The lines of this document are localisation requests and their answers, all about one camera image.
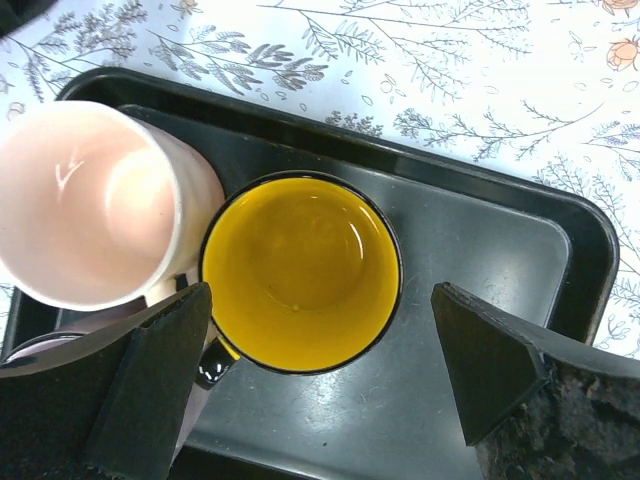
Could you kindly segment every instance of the floral tablecloth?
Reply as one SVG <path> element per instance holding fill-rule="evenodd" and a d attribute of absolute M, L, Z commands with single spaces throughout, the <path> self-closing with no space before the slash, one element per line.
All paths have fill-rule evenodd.
<path fill-rule="evenodd" d="M 621 249 L 595 345 L 640 359 L 638 3 L 58 0 L 0 40 L 0 122 L 120 65 L 577 193 Z"/>

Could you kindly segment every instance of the mug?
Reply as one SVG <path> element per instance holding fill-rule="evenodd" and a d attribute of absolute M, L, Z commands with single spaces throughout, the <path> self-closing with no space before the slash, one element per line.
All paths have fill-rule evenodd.
<path fill-rule="evenodd" d="M 198 384 L 238 358 L 281 373 L 343 366 L 383 335 L 402 293 L 391 224 L 352 185 L 319 172 L 262 177 L 218 210 L 200 254 L 218 337 Z"/>
<path fill-rule="evenodd" d="M 224 201 L 193 148 L 102 104 L 64 101 L 0 137 L 0 262 L 13 283 L 59 308 L 151 305 L 197 274 Z"/>

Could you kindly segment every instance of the black foam pad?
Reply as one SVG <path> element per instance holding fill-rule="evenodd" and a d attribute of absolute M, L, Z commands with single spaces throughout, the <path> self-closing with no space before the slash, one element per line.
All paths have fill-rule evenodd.
<path fill-rule="evenodd" d="M 484 478 L 640 479 L 640 363 L 450 284 L 436 285 L 431 302 Z"/>
<path fill-rule="evenodd" d="M 0 369 L 0 478 L 166 478 L 210 312 L 197 284 Z"/>

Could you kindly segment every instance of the black mug handle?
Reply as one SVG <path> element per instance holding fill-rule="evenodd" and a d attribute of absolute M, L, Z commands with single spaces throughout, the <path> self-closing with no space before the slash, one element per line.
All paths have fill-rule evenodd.
<path fill-rule="evenodd" d="M 200 357 L 196 384 L 205 390 L 211 390 L 235 362 L 236 359 L 216 337 Z"/>

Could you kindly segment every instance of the mug rim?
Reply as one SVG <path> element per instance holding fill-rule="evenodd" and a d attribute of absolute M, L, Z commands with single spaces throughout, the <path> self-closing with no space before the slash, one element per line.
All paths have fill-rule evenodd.
<path fill-rule="evenodd" d="M 228 345 L 240 357 L 246 358 L 247 360 L 251 361 L 252 363 L 254 363 L 254 364 L 256 364 L 256 365 L 258 365 L 258 366 L 260 366 L 260 367 L 262 367 L 262 368 L 264 368 L 266 370 L 270 370 L 272 372 L 276 372 L 276 373 L 279 373 L 279 374 L 284 374 L 284 375 L 319 375 L 319 374 L 322 374 L 322 373 L 328 373 L 328 372 L 331 372 L 333 370 L 337 370 L 339 368 L 342 368 L 342 367 L 344 367 L 344 366 L 356 361 L 358 358 L 362 357 L 365 353 L 369 352 L 369 350 L 371 350 L 374 346 L 376 346 L 378 344 L 378 342 L 380 342 L 382 337 L 386 334 L 387 330 L 389 329 L 389 327 L 391 325 L 391 322 L 393 321 L 394 317 L 396 316 L 396 313 L 397 313 L 398 308 L 400 306 L 400 300 L 402 298 L 403 284 L 404 284 L 404 261 L 403 261 L 403 257 L 402 257 L 402 251 L 400 249 L 400 241 L 398 240 L 398 236 L 397 236 L 395 230 L 393 229 L 393 226 L 391 225 L 391 222 L 389 221 L 387 216 L 382 212 L 380 207 L 378 207 L 375 204 L 375 202 L 373 200 L 371 200 L 367 195 L 365 195 L 362 191 L 360 191 L 358 188 L 356 188 L 353 185 L 351 185 L 349 182 L 341 179 L 340 177 L 337 177 L 335 175 L 331 175 L 329 173 L 318 172 L 318 171 L 315 171 L 315 170 L 284 170 L 284 171 L 280 171 L 280 172 L 275 172 L 275 173 L 270 173 L 270 174 L 267 174 L 267 175 L 263 175 L 261 177 L 258 177 L 255 180 L 252 180 L 247 185 L 245 185 L 244 187 L 240 188 L 240 190 L 238 190 L 237 192 L 235 192 L 233 195 L 231 195 L 229 198 L 227 198 L 225 200 L 225 202 L 218 209 L 218 211 L 216 212 L 215 216 L 211 220 L 211 223 L 207 227 L 207 231 L 206 231 L 206 234 L 205 234 L 204 239 L 202 241 L 202 246 L 200 248 L 200 256 L 199 256 L 199 259 L 198 259 L 198 279 L 201 282 L 204 281 L 204 276 L 203 276 L 204 255 L 205 255 L 205 252 L 206 252 L 206 249 L 207 249 L 207 245 L 209 243 L 209 239 L 211 237 L 213 229 L 215 228 L 215 225 L 218 223 L 218 220 L 229 209 L 229 207 L 231 207 L 231 205 L 233 205 L 241 196 L 243 196 L 245 193 L 249 192 L 250 190 L 253 190 L 254 188 L 257 188 L 257 187 L 259 187 L 261 185 L 265 185 L 267 183 L 271 183 L 271 182 L 274 182 L 274 181 L 286 180 L 286 179 L 290 179 L 290 178 L 310 178 L 310 179 L 314 179 L 314 180 L 321 180 L 321 181 L 325 181 L 325 182 L 328 182 L 328 183 L 332 183 L 332 184 L 337 185 L 337 186 L 339 186 L 341 188 L 344 188 L 348 192 L 350 192 L 350 193 L 354 194 L 355 196 L 357 196 L 369 208 L 371 208 L 373 210 L 373 212 L 378 216 L 378 218 L 380 219 L 380 221 L 384 225 L 385 230 L 389 234 L 389 238 L 391 239 L 391 243 L 393 244 L 393 248 L 394 248 L 394 251 L 395 251 L 395 254 L 396 254 L 396 259 L 397 259 L 396 266 L 397 266 L 397 269 L 398 269 L 398 288 L 396 290 L 396 295 L 395 295 L 395 300 L 394 300 L 394 303 L 393 303 L 393 307 L 391 308 L 391 312 L 389 312 L 389 316 L 387 317 L 387 320 L 385 321 L 383 327 L 380 329 L 380 331 L 375 336 L 375 338 L 371 342 L 369 342 L 369 344 L 366 347 L 364 347 L 363 349 L 359 350 L 358 352 L 356 352 L 354 355 L 352 355 L 351 357 L 347 358 L 346 360 L 343 360 L 343 361 L 341 361 L 339 363 L 336 363 L 334 365 L 330 365 L 330 366 L 322 367 L 322 368 L 316 368 L 316 369 L 313 369 L 313 370 L 293 370 L 293 369 L 279 368 L 279 367 L 274 367 L 274 366 L 269 365 L 267 363 L 261 362 L 260 360 L 257 360 L 255 358 L 253 358 L 251 355 L 248 355 L 241 348 L 238 348 L 238 346 L 235 345 L 227 337 L 227 335 L 222 331 L 222 329 L 218 325 L 218 322 L 216 321 L 216 318 L 213 315 L 213 312 L 212 312 L 212 315 L 211 315 L 211 320 L 212 320 L 214 326 L 216 327 L 218 335 L 220 337 L 222 337 L 222 343 L 226 344 L 225 347 Z"/>
<path fill-rule="evenodd" d="M 45 333 L 44 335 L 40 335 L 38 337 L 33 337 L 33 338 L 29 339 L 29 340 L 26 340 L 25 342 L 22 342 L 20 345 L 18 345 L 16 348 L 14 348 L 9 353 L 9 355 L 7 355 L 7 358 L 5 358 L 2 361 L 0 361 L 0 367 L 10 364 L 12 361 L 14 361 L 14 360 L 16 360 L 18 358 L 22 358 L 20 356 L 16 357 L 16 355 L 18 355 L 20 352 L 23 352 L 24 350 L 26 350 L 26 349 L 28 349 L 30 347 L 33 347 L 35 345 L 40 344 L 40 343 L 50 342 L 50 341 L 54 341 L 54 340 L 72 341 L 72 340 L 76 340 L 78 338 L 84 337 L 85 335 L 86 334 L 79 333 L 79 332 L 53 331 L 53 332 Z"/>
<path fill-rule="evenodd" d="M 161 161 L 168 168 L 168 174 L 171 181 L 171 187 L 173 190 L 173 227 L 171 231 L 171 238 L 169 239 L 169 244 L 167 245 L 167 249 L 160 260 L 158 262 L 157 267 L 153 271 L 151 275 L 147 277 L 144 282 L 137 287 L 135 290 L 129 292 L 126 295 L 120 296 L 116 299 L 109 300 L 101 303 L 79 303 L 79 302 L 67 302 L 61 301 L 59 298 L 53 298 L 49 295 L 45 295 L 40 292 L 38 289 L 33 288 L 30 285 L 30 282 L 25 281 L 21 276 L 18 276 L 14 273 L 14 270 L 10 268 L 5 261 L 2 260 L 2 255 L 0 255 L 0 265 L 2 265 L 12 277 L 11 280 L 15 283 L 16 287 L 22 290 L 24 293 L 29 295 L 30 297 L 38 300 L 47 305 L 51 305 L 58 308 L 66 308 L 70 310 L 76 310 L 80 312 L 89 312 L 89 311 L 97 311 L 104 310 L 111 307 L 117 307 L 124 303 L 128 303 L 130 301 L 135 300 L 138 297 L 143 296 L 147 291 L 149 291 L 153 286 L 160 283 L 163 280 L 163 276 L 166 273 L 169 265 L 171 264 L 172 258 L 175 255 L 178 245 L 180 244 L 181 237 L 183 236 L 182 232 L 182 218 L 184 216 L 183 212 L 183 202 L 182 202 L 182 189 L 180 188 L 180 183 L 178 182 L 178 178 L 175 174 L 173 164 L 169 156 L 164 152 L 162 147 L 155 140 L 153 135 L 137 120 L 132 117 L 129 117 L 127 114 L 120 112 L 119 110 L 110 107 L 108 105 L 104 105 L 98 102 L 92 102 L 88 100 L 59 100 L 50 103 L 38 104 L 32 110 L 27 112 L 26 115 L 20 115 L 13 122 L 13 126 L 8 129 L 8 131 L 4 132 L 0 135 L 0 141 L 9 141 L 9 139 L 18 131 L 18 129 L 27 125 L 27 122 L 31 121 L 31 118 L 38 114 L 51 114 L 57 111 L 68 110 L 68 109 L 77 109 L 79 112 L 89 112 L 89 113 L 103 113 L 110 118 L 114 119 L 120 125 L 125 126 L 126 128 L 131 129 L 136 135 L 138 135 L 147 146 L 154 151 L 154 153 L 161 158 Z"/>

